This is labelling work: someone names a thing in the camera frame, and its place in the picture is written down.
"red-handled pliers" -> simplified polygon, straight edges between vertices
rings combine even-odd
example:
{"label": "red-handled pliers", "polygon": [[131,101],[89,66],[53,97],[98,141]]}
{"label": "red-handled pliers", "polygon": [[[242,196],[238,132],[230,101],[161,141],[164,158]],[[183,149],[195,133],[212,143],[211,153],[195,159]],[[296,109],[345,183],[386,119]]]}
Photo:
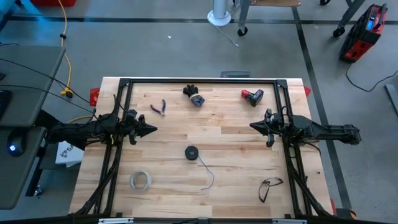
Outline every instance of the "red-handled pliers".
{"label": "red-handled pliers", "polygon": [[164,116],[164,111],[166,110],[166,101],[165,101],[165,100],[162,100],[162,101],[163,101],[162,111],[156,109],[156,108],[154,107],[154,105],[150,105],[150,108],[151,108],[153,111],[155,111],[156,113],[158,113],[158,114]]}

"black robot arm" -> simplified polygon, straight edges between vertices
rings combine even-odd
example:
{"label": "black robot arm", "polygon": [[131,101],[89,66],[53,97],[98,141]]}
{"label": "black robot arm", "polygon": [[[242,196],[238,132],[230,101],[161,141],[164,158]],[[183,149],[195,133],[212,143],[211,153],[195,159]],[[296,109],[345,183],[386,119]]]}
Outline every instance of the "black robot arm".
{"label": "black robot arm", "polygon": [[267,147],[273,145],[274,134],[288,137],[291,142],[339,140],[343,143],[356,145],[361,141],[359,129],[352,124],[323,126],[304,116],[289,115],[289,117],[291,122],[285,124],[281,114],[272,114],[271,109],[267,109],[264,120],[251,123],[250,127],[263,136],[268,136]]}
{"label": "black robot arm", "polygon": [[120,121],[114,113],[110,113],[86,124],[55,124],[49,129],[46,140],[49,143],[66,141],[83,149],[87,139],[102,143],[112,142],[113,145],[117,145],[128,135],[130,143],[134,145],[137,143],[137,136],[142,138],[157,130],[155,126],[145,122],[144,115],[140,115],[138,119],[136,116],[137,111],[129,110],[124,121]]}

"black eyeglasses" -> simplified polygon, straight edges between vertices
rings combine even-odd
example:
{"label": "black eyeglasses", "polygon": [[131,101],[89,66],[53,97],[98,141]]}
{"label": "black eyeglasses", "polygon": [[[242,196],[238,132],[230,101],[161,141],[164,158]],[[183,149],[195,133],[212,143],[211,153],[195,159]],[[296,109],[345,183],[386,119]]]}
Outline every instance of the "black eyeglasses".
{"label": "black eyeglasses", "polygon": [[268,195],[268,191],[269,191],[269,187],[273,187],[279,184],[283,184],[284,181],[280,178],[277,177],[271,177],[268,179],[265,179],[260,187],[259,187],[259,199],[262,203],[266,202],[267,199],[267,195]]}

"white paper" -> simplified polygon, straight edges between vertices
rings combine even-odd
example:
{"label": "white paper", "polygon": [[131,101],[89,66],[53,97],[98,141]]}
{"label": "white paper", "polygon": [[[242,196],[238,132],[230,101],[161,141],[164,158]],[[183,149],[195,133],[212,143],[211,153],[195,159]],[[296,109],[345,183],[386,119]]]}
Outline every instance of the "white paper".
{"label": "white paper", "polygon": [[67,167],[73,166],[83,160],[84,151],[76,146],[72,146],[66,141],[58,144],[56,164],[66,164]]}

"concrete floor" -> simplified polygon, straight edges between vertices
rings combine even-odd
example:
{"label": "concrete floor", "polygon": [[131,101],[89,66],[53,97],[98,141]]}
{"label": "concrete floor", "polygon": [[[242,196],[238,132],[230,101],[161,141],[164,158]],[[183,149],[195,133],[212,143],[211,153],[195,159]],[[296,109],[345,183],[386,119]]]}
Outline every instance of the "concrete floor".
{"label": "concrete floor", "polygon": [[[388,20],[398,20],[398,2],[366,1],[353,19],[372,4],[386,2]],[[57,7],[35,8],[25,1],[25,9],[15,16],[45,15],[61,17]],[[79,0],[67,9],[69,17],[205,19],[211,0]],[[343,0],[327,6],[318,1],[303,1],[298,13],[303,20],[339,20],[347,9]],[[293,20],[291,8],[252,7],[248,19]],[[0,32],[0,41],[21,45],[60,45],[63,22],[9,21]],[[88,96],[99,87],[101,78],[117,77],[219,77],[225,70],[248,70],[252,77],[302,78],[311,88],[299,37],[294,24],[247,24],[244,37],[236,35],[237,25],[221,30],[238,42],[239,47],[207,23],[112,23],[69,22],[67,54],[71,60],[72,88]],[[354,124],[363,141],[358,146],[336,142],[336,150],[354,211],[362,220],[398,222],[398,157],[396,136],[398,117],[383,88],[398,86],[398,76],[379,84],[370,93],[351,86],[344,76],[348,64],[338,61],[344,36],[331,38],[336,25],[303,25],[303,31],[330,124]],[[370,88],[378,80],[398,69],[391,47],[398,26],[386,26],[371,51],[353,64],[349,75],[354,82]],[[68,67],[63,61],[57,78],[66,81]],[[58,93],[58,85],[52,87]],[[73,102],[83,105],[78,99]],[[313,93],[308,98],[312,119],[320,122]],[[62,113],[56,108],[63,108]],[[61,121],[86,115],[56,97],[48,96],[44,109]],[[322,161],[331,198],[340,204],[335,177],[326,145],[320,144]],[[48,217],[68,212],[76,172],[45,172],[41,198],[21,196],[17,207],[0,211],[0,220]]]}

